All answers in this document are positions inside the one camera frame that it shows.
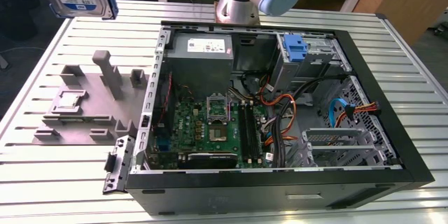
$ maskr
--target aluminum table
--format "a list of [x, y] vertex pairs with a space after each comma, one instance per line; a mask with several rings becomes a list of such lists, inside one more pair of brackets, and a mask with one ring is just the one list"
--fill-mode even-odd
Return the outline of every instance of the aluminum table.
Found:
[[64, 65], [100, 72], [110, 50], [120, 73], [150, 72], [162, 20], [214, 22], [214, 6], [119, 1], [116, 20], [66, 20], [0, 123], [0, 222], [444, 223], [448, 222], [448, 96], [387, 20], [372, 14], [292, 10], [263, 25], [350, 31], [436, 181], [358, 209], [150, 216], [131, 195], [102, 195], [112, 146], [36, 146], [35, 129], [58, 94]]

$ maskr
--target metal bracket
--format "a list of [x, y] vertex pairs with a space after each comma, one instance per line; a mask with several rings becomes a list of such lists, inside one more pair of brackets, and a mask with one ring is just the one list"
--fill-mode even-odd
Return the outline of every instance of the metal bracket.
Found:
[[131, 168], [132, 151], [135, 138], [123, 136], [115, 143], [112, 153], [110, 152], [104, 170], [108, 172], [104, 181], [103, 194], [127, 194], [124, 189]]

